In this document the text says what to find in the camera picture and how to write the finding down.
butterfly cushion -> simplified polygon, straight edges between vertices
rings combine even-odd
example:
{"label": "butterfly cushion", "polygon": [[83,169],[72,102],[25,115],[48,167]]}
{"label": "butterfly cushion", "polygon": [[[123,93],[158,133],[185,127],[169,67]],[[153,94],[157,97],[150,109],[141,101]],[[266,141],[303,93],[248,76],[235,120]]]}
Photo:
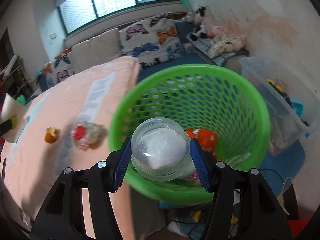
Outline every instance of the butterfly cushion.
{"label": "butterfly cushion", "polygon": [[70,60],[70,53],[64,54],[52,62],[47,63],[43,68],[43,74],[47,81],[48,88],[54,87],[56,84],[75,74]]}
{"label": "butterfly cushion", "polygon": [[136,22],[119,32],[122,54],[137,57],[143,69],[184,55],[170,13]]}

screw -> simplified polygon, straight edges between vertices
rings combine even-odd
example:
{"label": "screw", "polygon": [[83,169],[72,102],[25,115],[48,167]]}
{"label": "screw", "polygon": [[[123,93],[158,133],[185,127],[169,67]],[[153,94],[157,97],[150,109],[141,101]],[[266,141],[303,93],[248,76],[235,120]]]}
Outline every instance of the screw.
{"label": "screw", "polygon": [[259,174],[259,171],[257,169],[251,169],[251,173],[253,175],[258,175]]}
{"label": "screw", "polygon": [[99,162],[99,163],[98,163],[98,167],[99,167],[99,168],[104,168],[105,166],[107,166],[107,163],[106,163],[106,162]]}
{"label": "screw", "polygon": [[217,167],[224,168],[226,165],[223,162],[217,162]]}
{"label": "screw", "polygon": [[63,173],[64,173],[64,174],[69,174],[69,173],[71,173],[71,171],[72,171],[71,168],[65,168],[65,169],[63,170]]}

pink plush toy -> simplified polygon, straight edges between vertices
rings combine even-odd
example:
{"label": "pink plush toy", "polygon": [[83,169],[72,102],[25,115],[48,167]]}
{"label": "pink plush toy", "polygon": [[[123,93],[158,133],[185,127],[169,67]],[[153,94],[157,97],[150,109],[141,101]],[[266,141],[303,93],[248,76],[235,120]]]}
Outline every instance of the pink plush toy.
{"label": "pink plush toy", "polygon": [[219,35],[219,34],[222,34],[222,33],[227,33],[229,32],[228,29],[224,26],[220,26],[220,25],[217,25],[217,26],[211,26],[211,31],[209,31],[207,33],[207,36],[209,38],[214,38],[215,36]]}

white cushion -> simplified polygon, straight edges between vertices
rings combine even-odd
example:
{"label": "white cushion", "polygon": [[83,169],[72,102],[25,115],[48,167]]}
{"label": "white cushion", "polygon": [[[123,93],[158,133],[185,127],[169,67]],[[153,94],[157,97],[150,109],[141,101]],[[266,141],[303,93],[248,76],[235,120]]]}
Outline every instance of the white cushion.
{"label": "white cushion", "polygon": [[76,73],[120,57],[118,31],[115,28],[73,46],[72,64]]}
{"label": "white cushion", "polygon": [[184,55],[170,13],[141,20],[119,32],[121,52],[137,57],[142,68]]}

green plastic basket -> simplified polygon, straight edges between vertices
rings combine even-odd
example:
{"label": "green plastic basket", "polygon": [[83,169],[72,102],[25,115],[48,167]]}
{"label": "green plastic basket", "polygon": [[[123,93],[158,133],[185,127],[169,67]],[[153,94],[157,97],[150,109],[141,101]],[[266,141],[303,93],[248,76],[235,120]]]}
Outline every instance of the green plastic basket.
{"label": "green plastic basket", "polygon": [[[190,64],[160,71],[138,83],[122,100],[109,130],[111,151],[147,119],[167,117],[184,129],[218,134],[217,155],[234,169],[258,167],[268,147],[270,120],[266,104],[245,78],[213,65]],[[143,195],[174,204],[196,204],[212,195],[194,182],[155,182],[129,164],[126,181]]]}

